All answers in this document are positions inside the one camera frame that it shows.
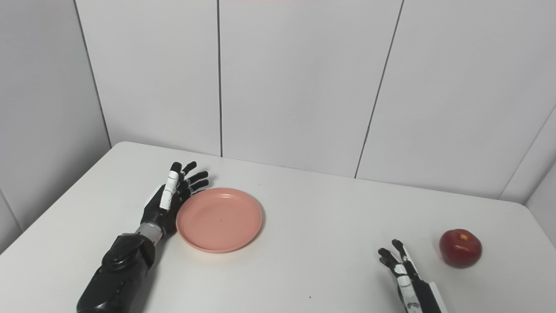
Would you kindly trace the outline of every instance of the robotic arm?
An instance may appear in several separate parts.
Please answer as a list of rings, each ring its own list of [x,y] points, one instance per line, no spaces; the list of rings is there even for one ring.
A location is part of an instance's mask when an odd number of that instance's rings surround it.
[[[386,248],[379,249],[380,262],[394,274],[398,295],[407,313],[448,313],[436,284],[421,279],[404,244],[394,239],[401,262]]]
[[[195,161],[183,169],[179,162],[172,164],[166,184],[146,204],[139,228],[118,236],[102,258],[77,303],[77,313],[129,313],[155,261],[156,244],[176,232],[176,214],[182,204],[208,186],[206,171],[186,178],[196,167]]]

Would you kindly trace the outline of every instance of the red apple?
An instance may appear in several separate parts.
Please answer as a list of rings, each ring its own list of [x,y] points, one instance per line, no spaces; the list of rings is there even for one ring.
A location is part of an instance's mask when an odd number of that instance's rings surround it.
[[[440,252],[446,264],[464,268],[477,263],[483,253],[483,246],[470,231],[452,229],[440,238]]]

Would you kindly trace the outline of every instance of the white wall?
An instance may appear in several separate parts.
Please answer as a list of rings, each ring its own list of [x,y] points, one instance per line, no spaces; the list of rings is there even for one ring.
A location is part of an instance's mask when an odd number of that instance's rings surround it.
[[[556,134],[556,110],[552,109],[552,113],[500,196],[501,200],[525,203],[533,194],[556,158],[554,134]]]
[[[216,1],[76,3],[112,144],[220,155]]]
[[[221,1],[224,156],[353,177],[400,4]]]
[[[498,198],[556,104],[555,12],[406,1],[358,178]]]
[[[73,1],[1,1],[0,42],[0,189],[25,230],[110,146]]]
[[[556,246],[556,165],[552,166],[531,199],[527,201],[527,207]]]
[[[387,63],[401,1],[77,4],[113,143],[521,203],[556,157],[550,0],[404,2]]]

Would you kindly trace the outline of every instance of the table surface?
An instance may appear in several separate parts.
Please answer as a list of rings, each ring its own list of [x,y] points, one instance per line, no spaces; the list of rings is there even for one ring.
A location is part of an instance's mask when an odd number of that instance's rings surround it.
[[[556,250],[520,204],[133,143],[116,145],[0,256],[3,311],[75,312],[116,236],[135,231],[172,162],[190,160],[211,173],[212,187],[253,195],[263,228],[225,254],[171,237],[136,313],[403,313],[376,252],[393,250],[393,238],[450,313],[554,311]],[[441,260],[437,242],[452,228],[481,239],[475,266]]]

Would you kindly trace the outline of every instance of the pink plate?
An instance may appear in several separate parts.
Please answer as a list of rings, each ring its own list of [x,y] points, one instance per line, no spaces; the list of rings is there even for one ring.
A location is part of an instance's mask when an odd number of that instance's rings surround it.
[[[213,253],[242,248],[255,238],[261,225],[257,200],[232,188],[213,188],[194,195],[176,218],[177,231],[187,243]]]

